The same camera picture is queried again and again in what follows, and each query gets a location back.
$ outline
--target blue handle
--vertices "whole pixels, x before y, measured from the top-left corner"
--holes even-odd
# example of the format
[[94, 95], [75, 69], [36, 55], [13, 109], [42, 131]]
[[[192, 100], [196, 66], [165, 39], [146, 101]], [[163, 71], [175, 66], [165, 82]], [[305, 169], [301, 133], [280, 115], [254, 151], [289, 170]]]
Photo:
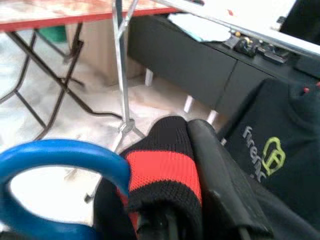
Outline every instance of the blue handle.
[[0, 154], [0, 221], [18, 233], [36, 239], [97, 240], [86, 225], [46, 220], [24, 209], [9, 183], [22, 171], [52, 165], [84, 168], [100, 173], [128, 195], [130, 167], [119, 155], [94, 144], [52, 139], [25, 143]]

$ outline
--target black and red knit fabric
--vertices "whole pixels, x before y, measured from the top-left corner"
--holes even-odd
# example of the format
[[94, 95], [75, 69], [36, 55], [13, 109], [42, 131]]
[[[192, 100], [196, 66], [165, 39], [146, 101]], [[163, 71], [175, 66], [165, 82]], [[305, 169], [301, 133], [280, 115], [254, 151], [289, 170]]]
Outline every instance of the black and red knit fabric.
[[127, 210], [169, 203], [187, 217], [193, 239], [202, 239], [201, 189], [186, 121], [177, 116], [159, 120], [121, 156], [131, 169]]

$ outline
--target green object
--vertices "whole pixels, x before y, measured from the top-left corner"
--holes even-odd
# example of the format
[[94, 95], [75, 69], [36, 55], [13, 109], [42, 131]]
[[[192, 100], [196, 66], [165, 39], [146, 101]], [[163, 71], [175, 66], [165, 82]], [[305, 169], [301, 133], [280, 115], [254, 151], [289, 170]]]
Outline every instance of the green object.
[[44, 27], [41, 28], [39, 32], [54, 43], [65, 43], [67, 41], [66, 28], [64, 25]]

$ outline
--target red table edge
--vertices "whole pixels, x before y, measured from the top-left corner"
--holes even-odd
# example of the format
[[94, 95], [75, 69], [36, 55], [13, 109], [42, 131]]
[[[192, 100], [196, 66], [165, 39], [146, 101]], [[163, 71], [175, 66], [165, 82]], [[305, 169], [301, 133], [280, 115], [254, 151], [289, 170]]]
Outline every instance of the red table edge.
[[[141, 9], [134, 12], [134, 16], [145, 16], [145, 15], [154, 15], [154, 14], [169, 14], [176, 13], [178, 10], [173, 7], [164, 7], [158, 9]], [[79, 15], [79, 16], [61, 16], [56, 18], [48, 18], [41, 20], [28, 20], [28, 21], [16, 21], [9, 23], [0, 22], [0, 32], [13, 32], [18, 30], [25, 29], [35, 29], [35, 28], [45, 28], [53, 27], [59, 25], [68, 25], [84, 22], [94, 22], [100, 20], [111, 19], [112, 13], [92, 13], [88, 15]]]

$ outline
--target tiled floor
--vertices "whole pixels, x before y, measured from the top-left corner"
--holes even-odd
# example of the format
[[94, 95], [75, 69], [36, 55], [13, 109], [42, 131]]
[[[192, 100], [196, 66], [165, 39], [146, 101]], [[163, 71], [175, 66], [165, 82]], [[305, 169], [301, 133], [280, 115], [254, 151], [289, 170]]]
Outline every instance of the tiled floor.
[[[30, 37], [29, 31], [20, 33]], [[66, 44], [59, 45], [67, 49]], [[66, 66], [62, 58], [49, 49], [41, 40], [35, 50], [50, 63], [57, 73], [64, 73]], [[17, 80], [24, 54], [4, 34], [0, 34], [0, 96], [7, 92]], [[71, 88], [92, 108], [99, 111], [121, 113], [118, 86], [107, 86], [104, 78], [84, 63], [76, 67], [74, 77], [85, 83], [81, 88], [71, 83]], [[190, 113], [183, 112], [186, 93], [161, 78], [155, 78], [153, 85], [144, 85], [143, 76], [129, 80], [129, 101], [131, 117], [136, 126], [147, 133], [157, 119], [167, 115], [180, 115], [185, 119], [206, 119], [210, 109], [195, 102]], [[34, 63], [30, 64], [21, 93], [47, 121], [59, 91], [58, 85], [43, 73]], [[223, 119], [217, 119], [219, 128]], [[45, 138], [68, 138], [92, 142], [110, 147], [117, 135], [120, 121], [112, 117], [93, 117], [84, 112], [70, 97], [66, 96], [56, 122]], [[13, 97], [0, 106], [0, 151], [31, 141], [41, 127], [33, 119], [19, 99]], [[124, 140], [122, 149], [136, 142], [138, 137], [131, 133]], [[50, 219], [91, 224], [92, 204], [86, 204], [83, 197], [96, 180], [96, 175], [78, 170], [65, 180], [62, 167], [34, 169], [16, 177], [11, 184], [13, 192], [32, 212]]]

